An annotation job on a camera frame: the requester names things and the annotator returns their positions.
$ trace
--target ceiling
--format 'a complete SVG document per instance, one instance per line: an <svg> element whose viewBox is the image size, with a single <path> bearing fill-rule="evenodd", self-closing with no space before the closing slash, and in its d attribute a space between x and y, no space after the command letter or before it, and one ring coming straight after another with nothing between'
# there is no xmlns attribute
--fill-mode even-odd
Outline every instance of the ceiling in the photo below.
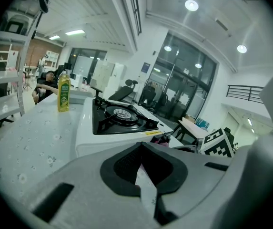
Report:
<svg viewBox="0 0 273 229"><path fill-rule="evenodd" d="M73 47L90 43L91 48L112 46L125 50L125 37L118 21L111 0L50 0L49 12L43 15L38 31L48 37L58 35L59 40ZM65 34L79 29L86 33Z"/></svg>
<svg viewBox="0 0 273 229"><path fill-rule="evenodd" d="M263 0L194 0L199 4L197 11L187 10L186 1L147 0L147 17L211 43L236 70L273 67L273 11ZM247 53L237 51L240 44Z"/></svg>
<svg viewBox="0 0 273 229"><path fill-rule="evenodd" d="M233 111L239 116L245 128L252 131L254 129L257 135L266 135L273 130L272 120L261 116L259 114L251 113L243 109L231 107Z"/></svg>

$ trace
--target white shelving unit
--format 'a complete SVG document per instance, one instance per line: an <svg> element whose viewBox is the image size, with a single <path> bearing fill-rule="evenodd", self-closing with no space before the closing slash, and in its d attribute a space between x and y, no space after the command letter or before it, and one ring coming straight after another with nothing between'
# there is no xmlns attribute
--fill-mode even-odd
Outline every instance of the white shelving unit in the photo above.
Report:
<svg viewBox="0 0 273 229"><path fill-rule="evenodd" d="M56 68L59 54L52 51L46 51L47 59L45 61L51 62L51 67Z"/></svg>
<svg viewBox="0 0 273 229"><path fill-rule="evenodd" d="M31 36L35 30L35 25L38 21L40 12L32 17L32 23L29 27L27 36L19 35L11 32L0 31L0 45L9 45L8 51L0 51L0 53L9 53L13 44L19 45L21 50L19 52L17 61L18 66L16 71L0 71L0 84L1 83L18 83L17 94L11 94L4 97L0 97L0 120L10 115L20 112L22 116L24 112L24 104L22 98L23 91L23 65L26 58L27 49L31 40Z"/></svg>

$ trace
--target doorway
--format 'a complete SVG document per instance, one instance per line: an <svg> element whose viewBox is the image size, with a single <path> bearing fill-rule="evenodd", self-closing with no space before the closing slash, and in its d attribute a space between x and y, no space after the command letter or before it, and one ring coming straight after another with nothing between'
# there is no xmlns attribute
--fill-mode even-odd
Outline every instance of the doorway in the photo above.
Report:
<svg viewBox="0 0 273 229"><path fill-rule="evenodd" d="M186 112L186 108L196 90L196 83L181 73L172 72L164 89L167 104L157 111L166 119L177 122Z"/></svg>

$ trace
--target ceiling light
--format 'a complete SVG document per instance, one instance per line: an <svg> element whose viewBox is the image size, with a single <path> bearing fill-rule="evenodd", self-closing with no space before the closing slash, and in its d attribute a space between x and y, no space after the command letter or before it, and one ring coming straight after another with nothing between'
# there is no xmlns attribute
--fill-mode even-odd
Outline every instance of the ceiling light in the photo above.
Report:
<svg viewBox="0 0 273 229"><path fill-rule="evenodd" d="M167 51L167 52L170 52L172 50L172 48L170 46L166 46L164 47L164 49Z"/></svg>
<svg viewBox="0 0 273 229"><path fill-rule="evenodd" d="M58 38L60 38L60 36L52 36L52 37L50 37L50 40L55 40L55 39L58 39Z"/></svg>
<svg viewBox="0 0 273 229"><path fill-rule="evenodd" d="M247 48L246 48L246 46L244 46L244 45L239 45L239 46L237 47L237 50L238 50L238 52L240 52L240 53L245 53L245 52L247 51Z"/></svg>
<svg viewBox="0 0 273 229"><path fill-rule="evenodd" d="M75 35L75 34L81 34L81 33L85 33L83 30L76 30L76 31L70 31L70 32L67 32L66 34L68 36L71 36L71 35Z"/></svg>
<svg viewBox="0 0 273 229"><path fill-rule="evenodd" d="M253 126L251 120L250 120L250 119L247 119L247 120L248 120L249 124L250 124L251 126Z"/></svg>
<svg viewBox="0 0 273 229"><path fill-rule="evenodd" d="M194 1L194 0L187 0L187 1L185 2L185 7L186 7L188 10L190 10L190 11L196 11L196 10L198 10L199 5L198 5L198 3L197 3L196 1Z"/></svg>

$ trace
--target table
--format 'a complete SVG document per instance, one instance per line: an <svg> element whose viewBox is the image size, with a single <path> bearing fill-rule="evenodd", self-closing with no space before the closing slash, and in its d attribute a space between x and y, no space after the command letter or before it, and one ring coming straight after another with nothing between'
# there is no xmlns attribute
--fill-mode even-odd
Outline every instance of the table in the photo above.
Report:
<svg viewBox="0 0 273 229"><path fill-rule="evenodd" d="M29 189L77 158L82 104L59 113L52 94L11 124L0 141L0 191L19 201ZM170 147L182 144L171 137Z"/></svg>
<svg viewBox="0 0 273 229"><path fill-rule="evenodd" d="M179 120L179 124L173 130L173 133L176 132L179 128L181 128L181 132L179 131L176 138L182 133L182 137L180 138L180 142L183 140L185 134L190 135L195 140L198 138L204 138L207 136L208 132L202 128L199 128L195 123L192 123L186 118L182 118Z"/></svg>

